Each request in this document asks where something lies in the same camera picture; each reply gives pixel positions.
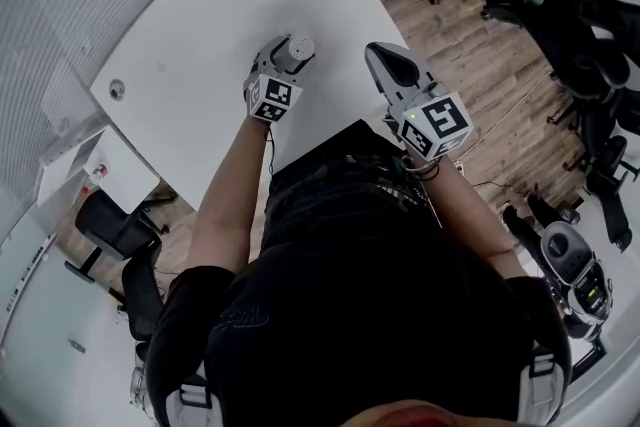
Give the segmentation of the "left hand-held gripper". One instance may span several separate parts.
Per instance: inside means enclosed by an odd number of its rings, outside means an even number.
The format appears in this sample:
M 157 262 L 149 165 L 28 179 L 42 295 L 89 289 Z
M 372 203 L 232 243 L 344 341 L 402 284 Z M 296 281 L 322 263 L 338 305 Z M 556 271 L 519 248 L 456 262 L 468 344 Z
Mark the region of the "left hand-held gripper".
M 266 123 L 277 123 L 294 106 L 316 55 L 304 61 L 289 53 L 290 35 L 277 36 L 254 59 L 243 83 L 247 113 Z

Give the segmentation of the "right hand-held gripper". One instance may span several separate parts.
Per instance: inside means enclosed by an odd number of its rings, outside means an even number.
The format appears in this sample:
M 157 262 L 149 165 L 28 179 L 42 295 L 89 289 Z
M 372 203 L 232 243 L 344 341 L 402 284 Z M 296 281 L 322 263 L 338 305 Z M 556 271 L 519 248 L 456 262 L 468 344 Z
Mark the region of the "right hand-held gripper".
M 425 161 L 459 148 L 473 130 L 460 95 L 434 79 L 426 64 L 397 44 L 369 43 L 365 61 L 389 106 L 385 123 Z

